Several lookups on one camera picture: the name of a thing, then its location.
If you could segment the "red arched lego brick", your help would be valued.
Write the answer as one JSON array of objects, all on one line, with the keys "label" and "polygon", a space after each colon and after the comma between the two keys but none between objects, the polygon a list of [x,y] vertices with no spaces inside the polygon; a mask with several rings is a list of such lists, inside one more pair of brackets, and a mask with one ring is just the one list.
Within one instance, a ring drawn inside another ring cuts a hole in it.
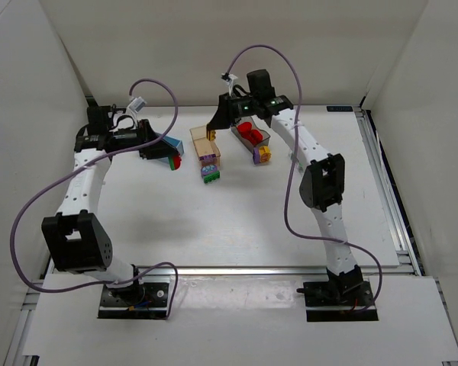
[{"label": "red arched lego brick", "polygon": [[263,141],[263,135],[258,130],[252,130],[251,135],[247,136],[247,139],[253,146],[257,146]]}]

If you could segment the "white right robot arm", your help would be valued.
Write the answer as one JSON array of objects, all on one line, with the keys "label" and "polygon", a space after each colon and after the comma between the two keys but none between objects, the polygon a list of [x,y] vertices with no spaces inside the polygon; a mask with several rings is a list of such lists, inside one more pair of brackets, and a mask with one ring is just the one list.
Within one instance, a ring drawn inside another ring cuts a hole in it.
[{"label": "white right robot arm", "polygon": [[248,91],[236,84],[235,75],[225,73],[222,79],[228,91],[220,95],[218,109],[206,127],[208,138],[214,139],[217,130],[229,129],[244,117],[258,117],[293,150],[293,163],[303,168],[298,192],[318,222],[328,280],[306,285],[302,292],[330,306],[363,305],[363,275],[347,242],[342,217],[343,156],[331,154],[318,143],[300,122],[299,109],[286,96],[276,94],[265,69],[247,74]]}]

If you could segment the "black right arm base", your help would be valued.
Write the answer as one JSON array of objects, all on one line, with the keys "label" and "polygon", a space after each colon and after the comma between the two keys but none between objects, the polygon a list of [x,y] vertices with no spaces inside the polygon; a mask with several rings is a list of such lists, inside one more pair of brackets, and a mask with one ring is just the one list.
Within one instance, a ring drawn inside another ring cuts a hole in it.
[{"label": "black right arm base", "polygon": [[296,290],[304,297],[308,323],[375,322],[379,320],[373,292],[364,281],[351,292],[340,294],[330,281],[304,282]]}]

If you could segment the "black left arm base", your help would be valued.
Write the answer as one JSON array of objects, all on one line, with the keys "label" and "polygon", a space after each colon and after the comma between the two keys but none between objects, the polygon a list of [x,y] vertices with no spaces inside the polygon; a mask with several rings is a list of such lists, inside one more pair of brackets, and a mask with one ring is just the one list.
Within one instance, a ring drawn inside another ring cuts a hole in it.
[{"label": "black left arm base", "polygon": [[99,299],[99,319],[165,320],[169,309],[170,278],[147,276],[133,287],[103,286]]}]

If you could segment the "yellow striped lego brick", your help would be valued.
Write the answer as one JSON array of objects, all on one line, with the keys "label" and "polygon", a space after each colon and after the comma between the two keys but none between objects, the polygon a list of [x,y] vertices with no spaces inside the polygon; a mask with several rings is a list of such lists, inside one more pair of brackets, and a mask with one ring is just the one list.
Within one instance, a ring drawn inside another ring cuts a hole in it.
[{"label": "yellow striped lego brick", "polygon": [[215,130],[206,130],[206,138],[209,141],[214,141],[216,139],[216,131]]}]

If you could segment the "red round lego piece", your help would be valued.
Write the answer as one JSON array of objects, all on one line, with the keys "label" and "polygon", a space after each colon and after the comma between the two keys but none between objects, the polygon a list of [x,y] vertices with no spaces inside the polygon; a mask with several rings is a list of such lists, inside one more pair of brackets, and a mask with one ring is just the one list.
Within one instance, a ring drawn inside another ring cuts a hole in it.
[{"label": "red round lego piece", "polygon": [[253,129],[253,125],[251,122],[248,122],[248,121],[242,122],[237,125],[237,131],[244,138],[251,135],[252,129]]}]

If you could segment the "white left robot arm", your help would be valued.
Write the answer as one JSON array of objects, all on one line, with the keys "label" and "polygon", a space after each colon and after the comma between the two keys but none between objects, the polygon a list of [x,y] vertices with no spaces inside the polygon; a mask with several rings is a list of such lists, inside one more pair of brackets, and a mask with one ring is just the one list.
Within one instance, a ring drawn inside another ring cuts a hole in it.
[{"label": "white left robot arm", "polygon": [[91,106],[87,118],[74,146],[74,166],[83,170],[69,181],[55,215],[44,218],[42,233],[58,271],[89,275],[104,282],[117,297],[140,297],[137,267],[114,256],[111,239],[96,216],[112,161],[102,155],[140,146],[141,158],[164,159],[172,170],[180,167],[181,156],[176,146],[161,138],[147,119],[120,128],[119,122],[129,118],[124,109]]}]

